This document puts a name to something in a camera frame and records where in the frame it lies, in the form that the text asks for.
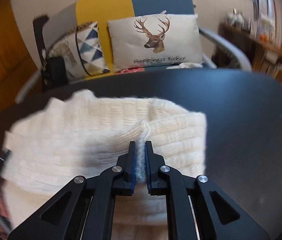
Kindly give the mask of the cream knitted sweater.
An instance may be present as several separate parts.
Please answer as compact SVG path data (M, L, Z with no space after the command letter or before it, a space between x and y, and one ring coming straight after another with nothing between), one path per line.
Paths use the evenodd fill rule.
M196 177L205 170L207 120L156 98L97 98L90 90L66 101L51 99L44 110L6 131L11 150L2 188L12 227L19 226L74 177L97 176L136 143L136 190L118 197L113 239L167 239L164 197L146 189L144 145L167 165Z

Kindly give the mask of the geometric triangle print cushion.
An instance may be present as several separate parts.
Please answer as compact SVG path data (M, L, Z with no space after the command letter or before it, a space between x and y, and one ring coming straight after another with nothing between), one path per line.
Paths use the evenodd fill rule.
M108 73L97 22L86 22L67 31L46 52L46 58L62 57L70 81Z

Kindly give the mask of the black rolled mat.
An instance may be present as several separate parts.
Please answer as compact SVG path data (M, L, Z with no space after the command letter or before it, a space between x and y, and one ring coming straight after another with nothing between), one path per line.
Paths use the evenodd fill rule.
M43 27L48 22L49 16L48 15L41 15L36 18L34 18L32 24L33 24L33 32L34 32L34 38L36 42L36 47L40 59L40 63L43 64L44 58L42 55L42 50L45 49L45 43L43 38Z

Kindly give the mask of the oranges on table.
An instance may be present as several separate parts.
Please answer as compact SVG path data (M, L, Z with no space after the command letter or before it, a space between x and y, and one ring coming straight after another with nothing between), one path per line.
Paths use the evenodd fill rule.
M269 35L268 35L268 34L265 34L265 33L261 33L261 34L259 35L259 39L260 39L261 41L268 42L268 41L269 41Z

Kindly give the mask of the wooden side table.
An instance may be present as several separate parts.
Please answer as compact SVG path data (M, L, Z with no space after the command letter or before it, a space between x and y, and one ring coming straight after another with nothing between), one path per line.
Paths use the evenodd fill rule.
M238 47L249 59L254 72L270 73L278 70L282 64L282 52L273 44L251 38L241 30L228 25L219 24L218 34Z

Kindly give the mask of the deer print cushion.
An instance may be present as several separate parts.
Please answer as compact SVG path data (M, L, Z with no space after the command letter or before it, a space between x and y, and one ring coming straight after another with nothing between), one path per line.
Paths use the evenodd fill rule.
M198 15L153 14L107 22L113 70L203 63Z

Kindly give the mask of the black handbag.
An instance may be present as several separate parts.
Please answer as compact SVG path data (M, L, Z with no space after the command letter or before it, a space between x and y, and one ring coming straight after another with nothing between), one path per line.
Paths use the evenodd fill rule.
M63 57L51 57L46 59L40 73L44 92L65 86L69 83Z

